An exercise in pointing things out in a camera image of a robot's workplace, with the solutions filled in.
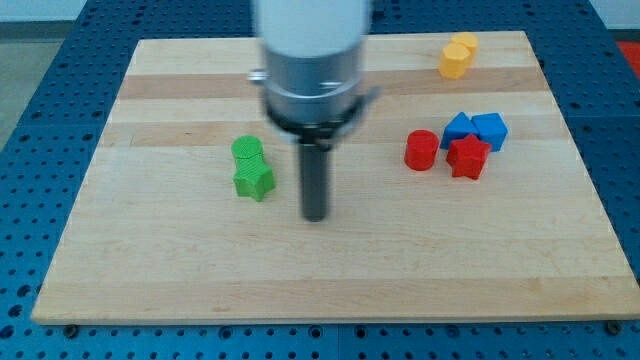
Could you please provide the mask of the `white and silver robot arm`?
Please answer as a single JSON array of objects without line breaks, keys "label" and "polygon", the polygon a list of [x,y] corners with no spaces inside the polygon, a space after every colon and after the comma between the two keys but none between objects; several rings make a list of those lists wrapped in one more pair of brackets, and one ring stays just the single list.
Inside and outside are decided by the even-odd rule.
[{"label": "white and silver robot arm", "polygon": [[380,89],[363,92],[370,0],[253,0],[265,113],[287,139],[330,147],[353,131]]}]

